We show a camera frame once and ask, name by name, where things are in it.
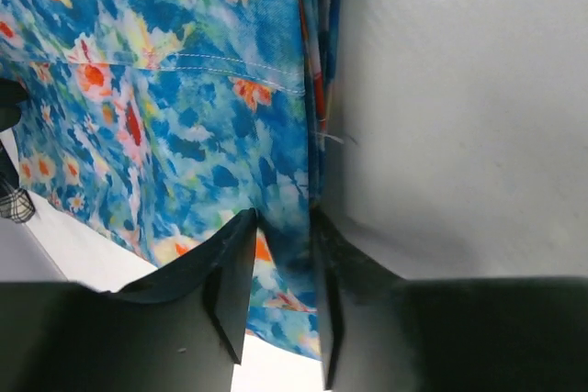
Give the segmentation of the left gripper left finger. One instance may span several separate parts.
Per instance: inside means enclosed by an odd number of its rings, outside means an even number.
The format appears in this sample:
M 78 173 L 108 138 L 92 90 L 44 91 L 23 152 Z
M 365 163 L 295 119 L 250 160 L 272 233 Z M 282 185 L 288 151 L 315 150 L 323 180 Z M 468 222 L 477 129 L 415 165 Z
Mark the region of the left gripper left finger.
M 1 286 L 4 391 L 228 391 L 243 356 L 257 214 L 120 289 Z

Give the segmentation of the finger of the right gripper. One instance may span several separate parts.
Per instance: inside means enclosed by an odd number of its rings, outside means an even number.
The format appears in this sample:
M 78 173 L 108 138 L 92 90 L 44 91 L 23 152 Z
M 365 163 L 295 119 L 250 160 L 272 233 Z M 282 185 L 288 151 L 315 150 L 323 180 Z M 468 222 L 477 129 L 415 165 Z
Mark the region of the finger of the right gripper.
M 0 131 L 13 128 L 21 119 L 20 103 L 28 100 L 28 92 L 16 81 L 2 79 L 0 83 Z

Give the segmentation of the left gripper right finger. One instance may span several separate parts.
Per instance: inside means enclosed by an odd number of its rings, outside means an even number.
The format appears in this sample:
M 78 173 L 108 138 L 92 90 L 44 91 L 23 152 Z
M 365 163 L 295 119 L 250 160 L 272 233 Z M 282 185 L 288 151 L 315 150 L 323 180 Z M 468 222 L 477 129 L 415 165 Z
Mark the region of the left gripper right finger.
M 311 212 L 330 391 L 584 391 L 580 277 L 404 279 Z

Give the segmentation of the navy plaid skirt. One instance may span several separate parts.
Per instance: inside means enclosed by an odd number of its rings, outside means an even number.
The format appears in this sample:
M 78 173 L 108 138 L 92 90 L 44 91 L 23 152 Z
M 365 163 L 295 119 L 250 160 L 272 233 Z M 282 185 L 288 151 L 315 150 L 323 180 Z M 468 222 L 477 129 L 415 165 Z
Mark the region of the navy plaid skirt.
M 26 223 L 35 213 L 36 208 L 26 190 L 13 187 L 7 181 L 1 181 L 1 218 L 12 220 L 15 223 Z

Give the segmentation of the blue floral skirt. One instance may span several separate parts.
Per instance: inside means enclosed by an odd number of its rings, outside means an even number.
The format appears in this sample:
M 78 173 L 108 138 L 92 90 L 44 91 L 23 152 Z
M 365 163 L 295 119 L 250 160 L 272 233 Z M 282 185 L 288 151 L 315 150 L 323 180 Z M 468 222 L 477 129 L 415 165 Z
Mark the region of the blue floral skirt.
M 341 0 L 1 0 L 23 186 L 164 266 L 262 220 L 247 329 L 320 355 L 310 212 Z

